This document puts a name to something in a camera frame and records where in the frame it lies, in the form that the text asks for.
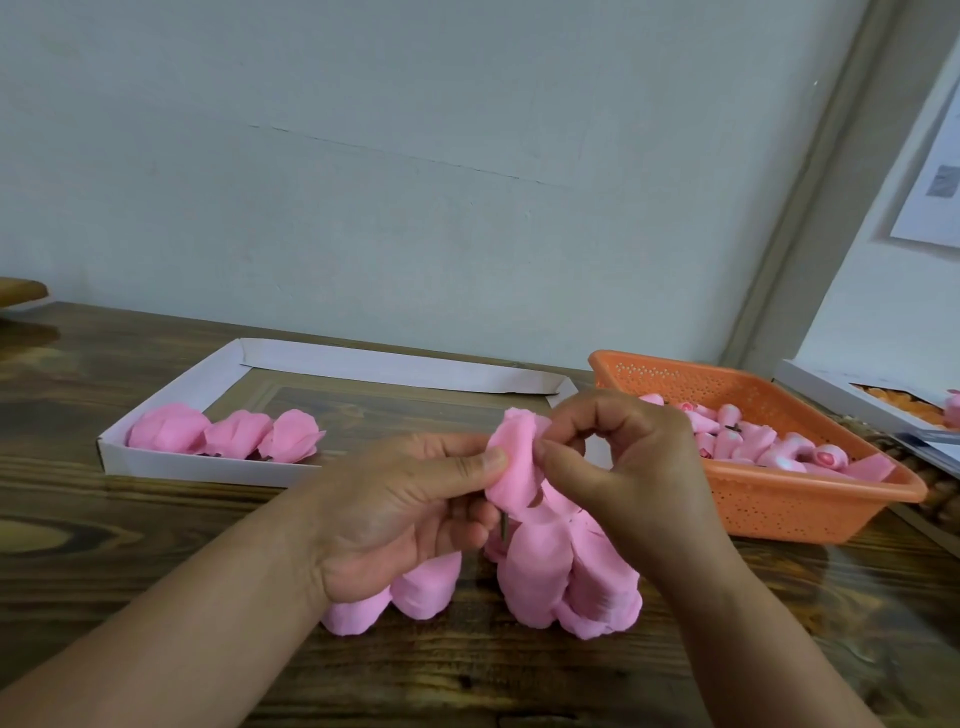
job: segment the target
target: white cardboard tray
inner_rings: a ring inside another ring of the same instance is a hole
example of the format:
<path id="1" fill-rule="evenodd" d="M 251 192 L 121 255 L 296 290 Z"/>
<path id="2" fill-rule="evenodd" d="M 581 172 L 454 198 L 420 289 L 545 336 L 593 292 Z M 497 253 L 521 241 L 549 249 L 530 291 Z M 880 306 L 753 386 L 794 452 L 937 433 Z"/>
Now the white cardboard tray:
<path id="1" fill-rule="evenodd" d="M 882 376 L 831 372 L 790 359 L 784 359 L 779 364 L 774 379 L 823 405 L 831 412 L 850 415 L 881 432 L 890 433 L 931 429 L 933 425 L 877 399 L 855 387 L 855 384 L 908 392 L 917 399 L 928 401 L 938 407 L 942 407 L 949 397 L 947 392 L 933 392 Z"/>
<path id="2" fill-rule="evenodd" d="M 551 407 L 577 392 L 568 377 L 550 372 L 274 339 L 234 339 L 128 412 L 97 438 L 104 472 L 285 488 L 319 468 L 153 452 L 126 446 L 127 433 L 145 412 L 172 402 L 205 410 L 250 369 L 462 392 L 544 395 Z M 587 442 L 587 459 L 608 468 L 611 457 L 606 442 L 591 437 Z"/>

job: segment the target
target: paper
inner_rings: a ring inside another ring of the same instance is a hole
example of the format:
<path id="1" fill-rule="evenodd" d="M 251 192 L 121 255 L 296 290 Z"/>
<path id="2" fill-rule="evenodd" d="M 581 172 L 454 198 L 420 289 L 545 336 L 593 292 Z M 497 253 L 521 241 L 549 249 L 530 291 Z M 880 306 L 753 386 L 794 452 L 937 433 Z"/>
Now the paper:
<path id="1" fill-rule="evenodd" d="M 955 89 L 930 154 L 890 234 L 960 248 L 960 94 Z"/>
<path id="2" fill-rule="evenodd" d="M 317 466 L 154 452 L 126 445 L 127 433 L 145 412 L 173 402 L 204 411 L 251 369 L 437 390 L 541 395 L 550 406 L 577 393 L 567 377 L 551 372 L 272 339 L 235 339 L 141 402 L 100 435 L 97 447 L 104 471 L 110 475 L 278 488 L 301 480 Z M 587 460 L 609 467 L 610 447 L 600 438 L 590 437 Z"/>

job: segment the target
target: wooden table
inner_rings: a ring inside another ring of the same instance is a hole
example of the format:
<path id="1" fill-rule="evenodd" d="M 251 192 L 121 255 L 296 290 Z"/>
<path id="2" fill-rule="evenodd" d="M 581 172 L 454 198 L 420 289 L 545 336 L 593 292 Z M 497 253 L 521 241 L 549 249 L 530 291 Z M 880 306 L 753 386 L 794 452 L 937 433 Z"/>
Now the wooden table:
<path id="1" fill-rule="evenodd" d="M 237 336 L 380 348 L 65 303 L 6 317 L 0 685 L 274 494 L 105 477 L 97 434 Z M 888 512 L 845 546 L 738 547 L 888 725 L 960 724 L 960 561 Z M 677 627 L 656 590 L 642 591 L 629 633 L 582 643 L 517 625 L 491 566 L 467 559 L 436 619 L 391 608 L 358 638 L 318 628 L 249 725 L 706 726 Z"/>

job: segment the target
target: orange plastic basket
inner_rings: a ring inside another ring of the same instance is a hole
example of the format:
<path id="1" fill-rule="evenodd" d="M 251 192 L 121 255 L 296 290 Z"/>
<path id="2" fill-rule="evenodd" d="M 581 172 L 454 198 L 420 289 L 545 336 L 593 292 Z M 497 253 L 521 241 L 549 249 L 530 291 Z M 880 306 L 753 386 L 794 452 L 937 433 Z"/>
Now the orange plastic basket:
<path id="1" fill-rule="evenodd" d="M 625 352 L 594 352 L 589 358 L 598 387 L 631 395 L 659 393 L 668 401 L 717 408 L 730 402 L 743 419 L 777 432 L 799 432 L 817 445 L 833 443 L 851 459 L 879 452 L 773 382 L 745 372 Z M 704 460 L 713 498 L 728 533 L 761 539 L 842 544 L 887 503 L 923 500 L 926 486 L 898 463 L 886 482 Z"/>

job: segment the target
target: left hand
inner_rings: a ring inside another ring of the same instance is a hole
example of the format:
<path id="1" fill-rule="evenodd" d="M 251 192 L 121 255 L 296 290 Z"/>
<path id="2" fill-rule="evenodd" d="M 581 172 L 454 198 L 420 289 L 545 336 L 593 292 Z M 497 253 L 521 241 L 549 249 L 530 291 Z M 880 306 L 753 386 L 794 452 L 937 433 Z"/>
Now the left hand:
<path id="1" fill-rule="evenodd" d="M 481 547 L 499 523 L 482 491 L 507 467 L 502 449 L 485 451 L 489 439 L 395 437 L 324 466 L 300 486 L 319 524 L 326 598 L 360 601 L 428 559 Z"/>

